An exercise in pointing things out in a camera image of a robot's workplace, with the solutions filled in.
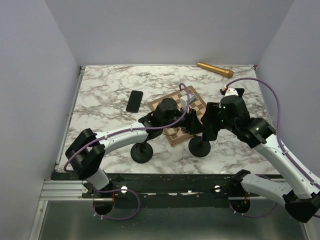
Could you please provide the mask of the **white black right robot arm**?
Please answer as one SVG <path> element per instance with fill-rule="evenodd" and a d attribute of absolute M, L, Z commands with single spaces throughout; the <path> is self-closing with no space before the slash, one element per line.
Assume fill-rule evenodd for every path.
<path fill-rule="evenodd" d="M 284 206 L 302 223 L 307 223 L 317 213 L 320 209 L 320 178 L 285 149 L 276 130 L 265 119 L 250 116 L 241 97 L 230 95 L 222 98 L 220 103 L 207 103 L 201 121 L 205 141 L 216 140 L 218 132 L 226 129 L 266 158 L 286 181 L 276 183 L 241 170 L 230 183 L 234 195 L 249 192 L 265 197 Z"/>

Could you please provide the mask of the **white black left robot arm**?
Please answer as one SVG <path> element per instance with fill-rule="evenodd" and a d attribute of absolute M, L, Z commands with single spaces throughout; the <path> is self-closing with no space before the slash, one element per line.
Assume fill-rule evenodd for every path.
<path fill-rule="evenodd" d="M 67 164 L 71 165 L 79 180 L 93 185 L 93 191 L 101 198 L 111 191 L 110 179 L 100 168 L 103 157 L 117 149 L 131 145 L 131 158 L 144 164 L 153 157 L 153 148 L 148 143 L 164 129 L 178 128 L 190 135 L 199 134 L 203 125 L 197 112 L 189 106 L 178 109 L 171 98 L 163 99 L 156 109 L 122 129 L 94 133 L 90 128 L 83 130 L 66 150 Z"/>

